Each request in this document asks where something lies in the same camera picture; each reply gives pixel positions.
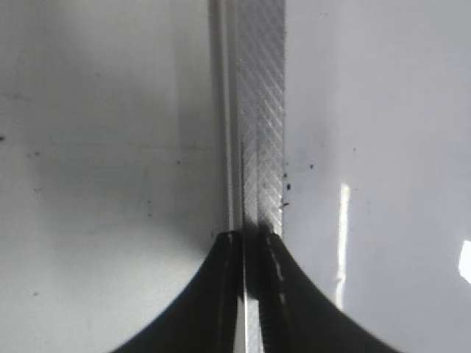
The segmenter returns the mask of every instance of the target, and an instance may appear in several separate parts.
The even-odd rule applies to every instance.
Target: white panel
[[[470,350],[458,269],[471,240],[470,12],[287,2],[285,240],[328,297],[405,352]]]
[[[115,348],[227,226],[208,4],[0,1],[0,351]]]

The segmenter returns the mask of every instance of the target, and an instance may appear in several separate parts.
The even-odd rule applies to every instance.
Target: metal strip
[[[244,227],[283,231],[285,0],[238,0],[235,12],[237,120]],[[253,277],[246,256],[247,278]],[[262,352],[258,301],[247,295],[246,352]]]

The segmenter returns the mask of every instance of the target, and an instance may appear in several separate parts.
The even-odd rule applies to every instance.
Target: white surface
[[[470,13],[459,0],[287,1],[285,240],[326,295],[344,285],[344,311],[405,352],[470,351],[458,270],[471,240]]]
[[[117,347],[225,230],[208,33],[206,1],[0,1],[0,352]]]

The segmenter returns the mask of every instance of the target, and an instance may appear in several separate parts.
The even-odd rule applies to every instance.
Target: textured metal surface
[[[285,1],[239,0],[236,13],[244,225],[267,224],[281,235]],[[258,302],[250,296],[246,315],[246,352],[262,352]]]

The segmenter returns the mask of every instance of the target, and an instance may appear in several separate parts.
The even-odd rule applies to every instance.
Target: gray background
[[[206,1],[0,1],[0,351],[103,353],[227,225]]]

